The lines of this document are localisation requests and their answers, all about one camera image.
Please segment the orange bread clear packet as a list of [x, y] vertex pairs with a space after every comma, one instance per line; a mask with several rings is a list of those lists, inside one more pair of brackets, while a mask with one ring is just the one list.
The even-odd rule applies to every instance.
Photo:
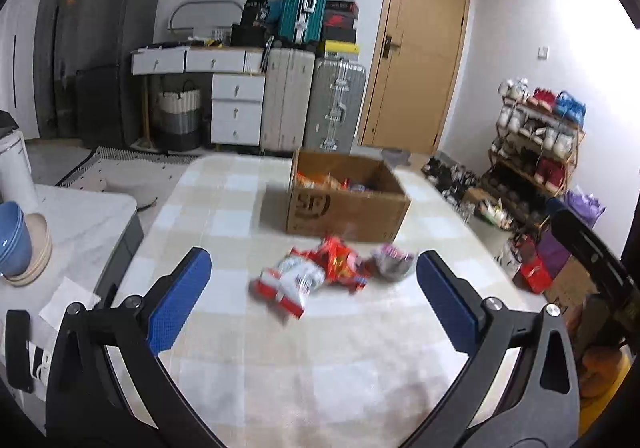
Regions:
[[342, 182], [330, 174], [317, 174], [312, 176], [297, 172], [295, 175], [296, 185], [307, 189], [322, 190], [349, 190], [350, 181]]

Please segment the purple plastic bag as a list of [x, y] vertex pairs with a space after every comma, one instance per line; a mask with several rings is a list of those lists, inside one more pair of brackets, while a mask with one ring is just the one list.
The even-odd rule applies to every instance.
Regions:
[[565, 196], [566, 205], [580, 217], [589, 227], [596, 226], [605, 212], [605, 206], [594, 194], [585, 194], [579, 187], [568, 190]]

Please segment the yellow jacket sleeve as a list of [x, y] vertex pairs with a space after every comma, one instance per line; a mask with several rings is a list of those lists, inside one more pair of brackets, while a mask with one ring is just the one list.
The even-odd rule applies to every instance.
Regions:
[[628, 370], [629, 360], [621, 350], [591, 347], [582, 357], [580, 397], [594, 399], [615, 393]]

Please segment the beige bowl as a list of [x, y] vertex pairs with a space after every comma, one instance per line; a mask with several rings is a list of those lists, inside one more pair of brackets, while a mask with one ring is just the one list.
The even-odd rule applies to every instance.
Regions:
[[53, 249], [50, 229], [42, 214], [27, 214], [23, 222], [1, 257], [2, 278], [11, 286], [27, 286], [39, 278]]

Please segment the blue bowl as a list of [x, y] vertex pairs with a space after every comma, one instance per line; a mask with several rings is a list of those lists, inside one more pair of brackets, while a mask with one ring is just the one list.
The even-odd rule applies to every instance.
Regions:
[[20, 206], [13, 202], [1, 205], [1, 275], [15, 278], [32, 260], [32, 240]]

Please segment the crumpled purple silver packet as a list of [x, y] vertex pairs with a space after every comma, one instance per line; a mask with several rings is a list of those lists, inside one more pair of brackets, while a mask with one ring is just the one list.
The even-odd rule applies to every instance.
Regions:
[[374, 272], [389, 282], [398, 282], [408, 277], [416, 256], [406, 253], [393, 244], [384, 244], [371, 256]]

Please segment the white red snack bag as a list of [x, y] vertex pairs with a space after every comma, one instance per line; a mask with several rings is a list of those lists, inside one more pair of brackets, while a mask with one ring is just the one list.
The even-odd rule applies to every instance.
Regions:
[[292, 250], [271, 268], [265, 268], [252, 282], [252, 289], [299, 319], [308, 296], [326, 281], [326, 272], [301, 252]]

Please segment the red chip packet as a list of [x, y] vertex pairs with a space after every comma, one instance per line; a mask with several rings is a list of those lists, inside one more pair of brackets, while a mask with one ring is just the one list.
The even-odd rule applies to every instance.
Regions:
[[322, 241], [308, 257], [324, 270], [326, 284], [344, 286], [350, 292], [362, 290], [369, 280], [369, 272], [360, 255], [338, 237]]

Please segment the brown SF cardboard box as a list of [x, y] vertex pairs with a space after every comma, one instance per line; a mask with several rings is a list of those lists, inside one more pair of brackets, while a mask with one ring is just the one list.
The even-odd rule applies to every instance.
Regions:
[[[307, 189], [295, 175], [330, 174], [350, 181], [349, 190]], [[335, 152], [294, 153], [288, 190], [286, 232], [296, 236], [337, 236], [345, 241], [395, 240], [411, 200], [381, 160]]]

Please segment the woven laundry basket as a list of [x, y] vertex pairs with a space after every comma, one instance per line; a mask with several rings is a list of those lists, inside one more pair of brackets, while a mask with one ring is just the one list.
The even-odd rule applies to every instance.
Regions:
[[162, 148], [187, 152], [200, 146], [201, 91], [190, 78], [178, 90], [162, 88], [158, 93], [156, 106], [158, 136]]

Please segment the wooden door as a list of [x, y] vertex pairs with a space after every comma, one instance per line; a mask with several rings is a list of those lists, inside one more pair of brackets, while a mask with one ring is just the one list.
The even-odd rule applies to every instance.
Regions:
[[464, 47], [470, 0], [383, 0], [360, 145], [435, 152]]

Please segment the white drawer desk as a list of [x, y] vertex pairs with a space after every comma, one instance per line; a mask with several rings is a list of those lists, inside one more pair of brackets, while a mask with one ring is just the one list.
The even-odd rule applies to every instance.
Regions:
[[264, 51], [243, 47], [145, 47], [131, 54], [131, 72], [153, 85], [148, 113], [156, 137], [157, 96], [190, 78], [201, 91], [200, 146], [259, 145], [266, 76]]

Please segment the beige hard suitcase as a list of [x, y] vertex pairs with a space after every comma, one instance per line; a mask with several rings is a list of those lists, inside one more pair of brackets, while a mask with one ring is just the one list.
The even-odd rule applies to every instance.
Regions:
[[303, 145], [314, 54], [306, 50], [270, 50], [260, 146], [270, 152], [293, 152]]

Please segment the dark grey refrigerator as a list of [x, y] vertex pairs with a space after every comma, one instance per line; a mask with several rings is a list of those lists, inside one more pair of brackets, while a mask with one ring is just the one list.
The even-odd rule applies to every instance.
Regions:
[[75, 76], [78, 132], [88, 148], [127, 148], [142, 136], [131, 53], [153, 41], [158, 0], [81, 0]]

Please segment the teal suitcase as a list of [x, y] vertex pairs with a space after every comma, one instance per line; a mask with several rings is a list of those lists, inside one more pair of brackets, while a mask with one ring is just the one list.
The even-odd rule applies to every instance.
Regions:
[[318, 42], [326, 0], [282, 0], [278, 34], [295, 45]]

